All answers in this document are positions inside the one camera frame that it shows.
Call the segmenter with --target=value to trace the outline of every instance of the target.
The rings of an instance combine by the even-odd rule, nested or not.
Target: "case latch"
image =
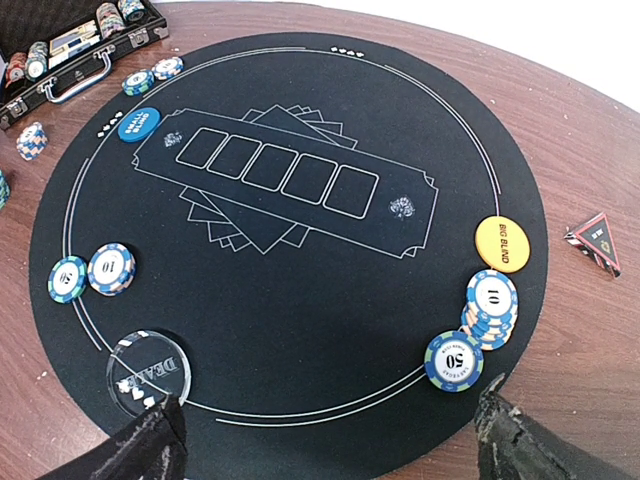
[[[153,33],[158,35],[160,38],[167,38],[169,36],[169,28],[168,27],[156,27],[153,29]]]
[[[131,46],[133,48],[141,47],[142,45],[149,43],[149,33],[146,28],[141,28],[140,30],[131,32],[129,34],[129,40],[131,41]]]
[[[29,107],[24,103],[22,97],[18,97],[7,105],[7,109],[11,112],[13,118],[20,118],[23,114],[27,113]]]

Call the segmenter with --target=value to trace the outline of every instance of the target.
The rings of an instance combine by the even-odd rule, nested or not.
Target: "wooden table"
[[[33,321],[28,252],[56,163],[131,71],[234,37],[319,31],[385,43],[440,67],[506,125],[533,169],[549,228],[549,281],[540,322],[502,393],[565,440],[640,476],[640,114],[563,75],[462,37],[383,18],[305,5],[166,4],[171,36],[118,62],[100,85],[46,105],[0,133],[0,168],[13,194],[0,213],[0,478],[38,477],[105,435],[58,382]],[[15,139],[38,120],[50,144],[24,162]],[[609,215],[622,276],[612,280],[563,239]],[[392,479],[477,478],[471,425]]]

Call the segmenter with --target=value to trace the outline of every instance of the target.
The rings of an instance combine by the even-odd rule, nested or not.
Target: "white poker chip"
[[[518,315],[518,292],[503,273],[482,270],[467,285],[467,305],[481,320],[509,323]]]
[[[44,131],[42,129],[42,124],[40,122],[35,122],[23,130],[20,137],[18,137],[17,143],[31,143],[36,138],[36,135],[41,131]]]
[[[43,60],[39,58],[30,58],[27,60],[27,73],[31,79],[36,79],[42,76],[47,67]]]
[[[158,80],[168,80],[184,70],[184,63],[180,57],[171,57],[160,60],[152,71]]]
[[[12,83],[17,82],[21,78],[24,78],[24,70],[20,68],[14,68],[12,70],[9,70],[9,78],[11,79]]]
[[[133,254],[119,243],[100,247],[89,262],[89,285],[108,297],[123,293],[129,288],[135,274],[136,262]]]

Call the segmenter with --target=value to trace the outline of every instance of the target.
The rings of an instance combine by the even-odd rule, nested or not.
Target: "case handle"
[[[53,86],[56,84],[58,79],[56,77],[51,77],[49,80],[44,82],[42,85],[38,86],[38,92],[44,93],[47,96],[47,100],[51,103],[55,103],[56,105],[60,105],[61,103],[66,102],[71,97],[79,94],[83,90],[95,85],[99,81],[103,80],[111,73],[111,68],[113,64],[111,63],[111,57],[109,54],[115,52],[115,47],[113,45],[109,45],[105,50],[94,53],[94,56],[98,59],[101,59],[104,62],[104,68],[100,73],[96,73],[95,75],[83,80],[82,82],[74,85],[69,90],[64,92],[59,97],[56,97],[53,94]]]

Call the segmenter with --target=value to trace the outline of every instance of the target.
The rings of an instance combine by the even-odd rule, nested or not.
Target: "yellow big blind button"
[[[491,268],[513,273],[529,261],[531,247],[522,227],[507,217],[487,217],[476,229],[476,248]]]

